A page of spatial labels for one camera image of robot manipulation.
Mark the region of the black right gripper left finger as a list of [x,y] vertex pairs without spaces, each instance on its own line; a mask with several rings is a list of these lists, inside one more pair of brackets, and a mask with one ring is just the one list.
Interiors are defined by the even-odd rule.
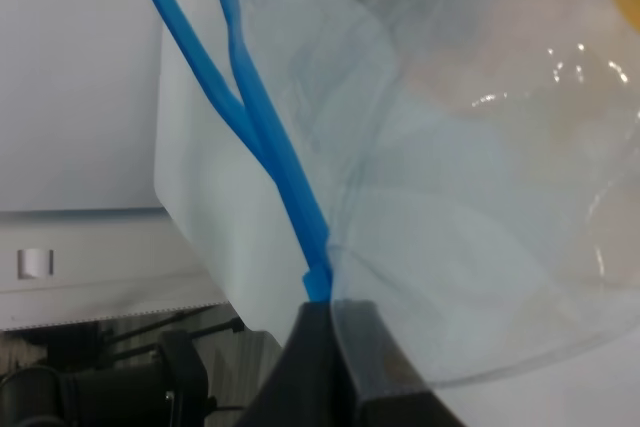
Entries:
[[354,393],[327,303],[305,303],[276,366],[239,426],[354,424]]

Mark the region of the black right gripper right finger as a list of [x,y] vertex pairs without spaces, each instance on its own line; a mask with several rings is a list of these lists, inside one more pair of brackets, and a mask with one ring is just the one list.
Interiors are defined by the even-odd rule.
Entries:
[[461,426],[400,349],[370,301],[332,304],[337,426]]

